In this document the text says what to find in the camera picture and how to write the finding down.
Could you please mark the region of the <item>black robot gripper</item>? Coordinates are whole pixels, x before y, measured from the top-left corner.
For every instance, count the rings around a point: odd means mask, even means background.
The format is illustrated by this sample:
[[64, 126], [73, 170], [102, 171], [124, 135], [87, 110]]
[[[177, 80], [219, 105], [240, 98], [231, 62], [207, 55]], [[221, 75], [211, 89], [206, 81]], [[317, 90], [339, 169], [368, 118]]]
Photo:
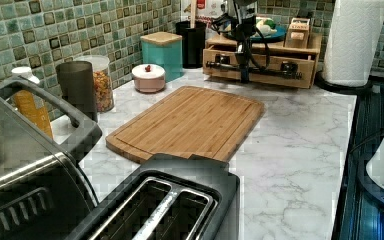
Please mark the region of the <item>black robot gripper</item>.
[[221, 32], [236, 41], [242, 41], [237, 44], [235, 52], [241, 83], [249, 82], [249, 62], [252, 54], [250, 41], [246, 39], [256, 32], [256, 8], [257, 0], [224, 0], [222, 2], [224, 23]]

